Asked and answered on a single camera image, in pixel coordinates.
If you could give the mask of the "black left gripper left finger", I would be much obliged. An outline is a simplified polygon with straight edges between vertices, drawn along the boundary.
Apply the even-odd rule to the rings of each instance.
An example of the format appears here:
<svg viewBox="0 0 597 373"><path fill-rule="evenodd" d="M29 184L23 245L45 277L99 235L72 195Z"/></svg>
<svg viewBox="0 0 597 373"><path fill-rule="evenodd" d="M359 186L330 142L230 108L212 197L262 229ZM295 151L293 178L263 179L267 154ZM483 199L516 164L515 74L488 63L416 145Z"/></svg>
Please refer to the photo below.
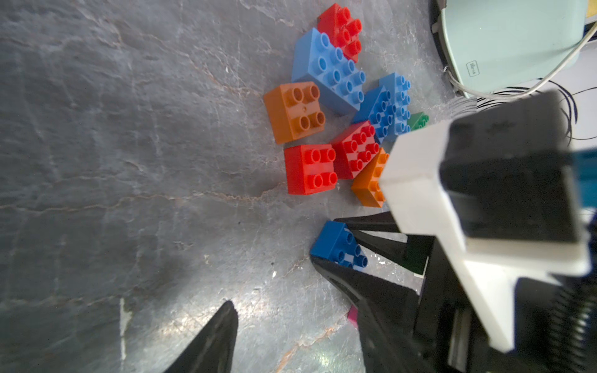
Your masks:
<svg viewBox="0 0 597 373"><path fill-rule="evenodd" d="M230 372L238 326L238 312L228 300L166 372Z"/></svg>

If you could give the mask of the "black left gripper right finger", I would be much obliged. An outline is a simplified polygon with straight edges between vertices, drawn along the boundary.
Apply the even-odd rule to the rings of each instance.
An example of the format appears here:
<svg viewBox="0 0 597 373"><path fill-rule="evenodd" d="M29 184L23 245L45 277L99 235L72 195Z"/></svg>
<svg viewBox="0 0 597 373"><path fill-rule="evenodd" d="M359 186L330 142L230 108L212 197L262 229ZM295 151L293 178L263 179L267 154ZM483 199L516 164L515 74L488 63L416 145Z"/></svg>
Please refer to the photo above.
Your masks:
<svg viewBox="0 0 597 373"><path fill-rule="evenodd" d="M381 309L362 299L358 310L366 372L435 372L418 354L405 332L391 323Z"/></svg>

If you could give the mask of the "magenta lego brick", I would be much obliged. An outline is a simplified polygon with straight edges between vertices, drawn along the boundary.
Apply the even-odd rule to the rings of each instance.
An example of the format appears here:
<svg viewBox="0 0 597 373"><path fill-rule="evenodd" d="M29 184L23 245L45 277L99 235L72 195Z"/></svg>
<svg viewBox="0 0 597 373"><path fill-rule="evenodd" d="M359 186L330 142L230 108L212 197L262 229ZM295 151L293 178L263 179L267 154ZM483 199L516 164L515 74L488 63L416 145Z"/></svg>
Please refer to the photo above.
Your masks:
<svg viewBox="0 0 597 373"><path fill-rule="evenodd" d="M355 306L351 306L347 314L348 322L351 323L351 325L356 329L358 328L358 313L359 311L357 308Z"/></svg>

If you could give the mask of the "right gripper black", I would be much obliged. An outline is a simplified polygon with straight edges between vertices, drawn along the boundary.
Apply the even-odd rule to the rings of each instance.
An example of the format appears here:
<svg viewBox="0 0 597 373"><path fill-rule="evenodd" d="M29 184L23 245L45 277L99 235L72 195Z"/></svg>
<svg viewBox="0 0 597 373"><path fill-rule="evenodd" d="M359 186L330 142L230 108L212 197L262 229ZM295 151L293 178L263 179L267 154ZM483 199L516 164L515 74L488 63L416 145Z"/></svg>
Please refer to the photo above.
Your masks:
<svg viewBox="0 0 597 373"><path fill-rule="evenodd" d="M360 230L352 233L361 248L414 274L425 270L419 303L411 288L309 253L316 270L356 308L365 299L393 322L416 319L414 335L435 370L596 370L594 239L472 239L472 251L451 263L434 237L399 242L361 232L401 233L390 211L334 221Z"/></svg>

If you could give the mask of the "orange lego brick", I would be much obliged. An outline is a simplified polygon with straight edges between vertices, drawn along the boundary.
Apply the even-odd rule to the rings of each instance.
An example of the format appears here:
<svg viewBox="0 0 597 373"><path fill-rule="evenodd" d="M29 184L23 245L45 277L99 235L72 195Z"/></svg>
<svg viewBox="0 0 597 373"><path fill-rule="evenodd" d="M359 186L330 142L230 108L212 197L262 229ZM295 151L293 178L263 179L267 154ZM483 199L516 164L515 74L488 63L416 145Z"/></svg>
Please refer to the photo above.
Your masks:
<svg viewBox="0 0 597 373"><path fill-rule="evenodd" d="M357 199L365 207L382 208L386 199L379 186L379 178L384 171L390 155L383 148L372 161L354 179L351 186Z"/></svg>

